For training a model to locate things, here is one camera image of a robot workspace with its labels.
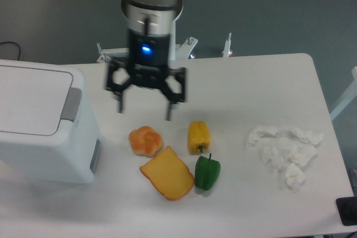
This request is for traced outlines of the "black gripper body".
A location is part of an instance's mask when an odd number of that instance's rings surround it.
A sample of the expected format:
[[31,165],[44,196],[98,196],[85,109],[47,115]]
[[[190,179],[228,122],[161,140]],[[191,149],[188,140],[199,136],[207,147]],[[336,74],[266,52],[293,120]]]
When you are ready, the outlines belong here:
[[132,84],[150,89],[166,86],[170,35],[145,36],[129,30],[128,41],[127,73]]

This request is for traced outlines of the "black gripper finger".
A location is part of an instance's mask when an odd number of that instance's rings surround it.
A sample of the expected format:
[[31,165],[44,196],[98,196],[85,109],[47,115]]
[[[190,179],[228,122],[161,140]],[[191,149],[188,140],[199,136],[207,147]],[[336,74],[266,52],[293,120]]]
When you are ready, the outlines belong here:
[[[127,58],[112,58],[108,63],[107,68],[107,78],[105,82],[105,90],[110,91],[116,97],[118,101],[118,112],[123,112],[123,99],[124,91],[133,84],[133,79],[127,71],[128,59]],[[119,72],[121,69],[125,70],[128,74],[128,78],[118,84],[114,81],[115,73]]]
[[171,120],[172,109],[179,103],[186,102],[186,73],[185,67],[170,69],[169,75],[164,82],[163,95],[168,101],[166,120]]

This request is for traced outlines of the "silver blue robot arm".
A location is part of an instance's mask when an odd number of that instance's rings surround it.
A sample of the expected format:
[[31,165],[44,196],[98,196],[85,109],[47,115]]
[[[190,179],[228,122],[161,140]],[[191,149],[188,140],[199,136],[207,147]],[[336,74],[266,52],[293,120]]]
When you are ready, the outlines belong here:
[[128,56],[111,56],[105,85],[120,104],[131,85],[160,90],[168,100],[167,120],[173,105],[186,100],[186,69],[169,67],[169,61],[175,58],[173,29],[182,10],[180,1],[123,0]]

